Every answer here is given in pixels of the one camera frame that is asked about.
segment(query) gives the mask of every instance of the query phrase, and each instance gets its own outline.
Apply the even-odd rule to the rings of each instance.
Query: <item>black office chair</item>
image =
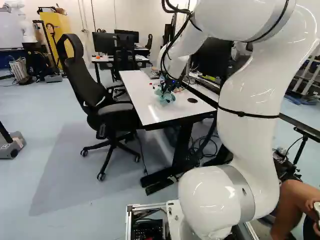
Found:
[[[119,71],[139,70],[139,66],[136,60],[134,40],[128,36],[126,38],[120,38],[121,34],[117,36],[117,47],[113,53],[113,66],[111,69],[111,76],[113,82],[121,81]],[[126,93],[125,89],[114,89],[117,99],[121,95]]]
[[[152,47],[152,39],[153,39],[153,37],[152,37],[152,34],[149,34],[148,35],[148,42],[147,42],[147,44],[145,45],[145,48],[146,49],[151,49],[151,47]]]
[[[73,47],[74,57],[67,56],[66,40],[69,40]],[[86,146],[81,151],[81,155],[85,157],[88,155],[88,150],[110,145],[105,162],[96,177],[102,182],[106,177],[105,169],[115,148],[118,147],[134,155],[134,161],[139,162],[140,154],[120,142],[122,140],[131,141],[137,136],[136,129],[141,125],[139,117],[130,101],[113,100],[114,87],[105,89],[102,84],[97,83],[91,77],[83,59],[84,48],[77,35],[63,34],[57,43],[57,51],[74,94],[87,114],[89,126],[96,131],[97,139],[108,139],[93,146]],[[127,133],[117,136],[119,131]]]

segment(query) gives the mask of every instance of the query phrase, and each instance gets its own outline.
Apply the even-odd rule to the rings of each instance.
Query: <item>floor mat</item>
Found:
[[[157,141],[147,137],[145,131],[138,134],[148,171],[152,173],[162,169],[166,160]],[[142,161],[134,163],[134,156],[119,148],[113,151],[105,171],[106,179],[104,182],[97,181],[109,147],[91,150],[87,157],[82,157],[80,151],[84,146],[98,142],[95,132],[86,122],[63,126],[33,197],[30,216],[76,206],[140,186],[140,178],[144,176]],[[140,152],[137,140],[126,145]]]

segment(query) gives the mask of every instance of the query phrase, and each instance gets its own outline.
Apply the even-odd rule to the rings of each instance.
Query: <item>hand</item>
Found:
[[[314,230],[315,234],[316,234],[316,235],[318,235],[318,236],[320,237],[320,231],[319,231],[319,229],[318,229],[318,227],[317,227],[317,224],[316,224],[316,223],[315,223],[315,224],[313,224],[313,230]]]
[[[310,200],[307,200],[305,202],[305,206],[308,209],[308,211],[312,212],[314,210],[315,202],[320,202],[320,198],[311,198]]]

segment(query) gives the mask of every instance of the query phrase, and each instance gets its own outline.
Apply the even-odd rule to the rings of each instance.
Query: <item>chair base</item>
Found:
[[[126,91],[125,89],[115,89],[115,90],[114,90],[114,93],[115,93],[116,95],[113,97],[113,99],[116,100],[118,97],[126,94],[127,91]]]
[[[124,140],[125,143],[127,143],[128,141],[133,140],[133,136],[134,136],[134,133],[129,132],[129,133],[122,135],[116,139],[109,139],[107,141],[100,142],[100,143],[93,145],[93,146],[86,146],[82,149],[80,154],[81,154],[81,156],[86,157],[89,153],[88,150],[100,149],[100,148],[103,148],[103,147],[110,145],[110,148],[109,148],[109,151],[106,155],[105,161],[100,169],[100,172],[96,176],[96,179],[98,179],[98,181],[103,182],[106,179],[105,170],[108,166],[111,155],[112,155],[114,149],[116,149],[116,148],[120,148],[120,149],[126,151],[127,153],[134,155],[133,160],[135,163],[138,163],[140,161],[140,157],[141,157],[140,153],[132,150],[131,148],[127,147],[126,145],[124,145],[123,143],[120,142],[120,141]]]

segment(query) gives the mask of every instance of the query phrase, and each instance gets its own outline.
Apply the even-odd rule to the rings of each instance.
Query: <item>gray floor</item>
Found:
[[[107,71],[101,72],[101,80],[111,83]],[[0,85],[11,82],[1,80]],[[67,80],[0,87],[0,96],[0,120],[9,132],[21,131],[27,141],[17,158],[0,161],[1,240],[124,239],[127,204],[177,198],[176,184],[146,196],[139,184],[142,163],[133,163],[132,156],[120,150],[112,156],[106,181],[96,181],[106,150],[80,156],[82,147],[98,141]],[[296,106],[284,100],[282,112],[320,129],[319,106]],[[198,123],[192,136],[203,136],[209,126],[209,120]],[[140,131],[139,135],[148,170],[167,166],[173,149],[163,133]],[[274,146],[288,147],[299,137],[293,126],[279,120]],[[139,150],[135,142],[129,145]],[[291,158],[297,149],[292,148]],[[319,145],[309,140],[298,164],[303,180],[315,187],[320,184],[319,155]],[[257,223],[255,227],[261,239],[268,239],[267,228]],[[301,226],[294,234],[302,239]]]

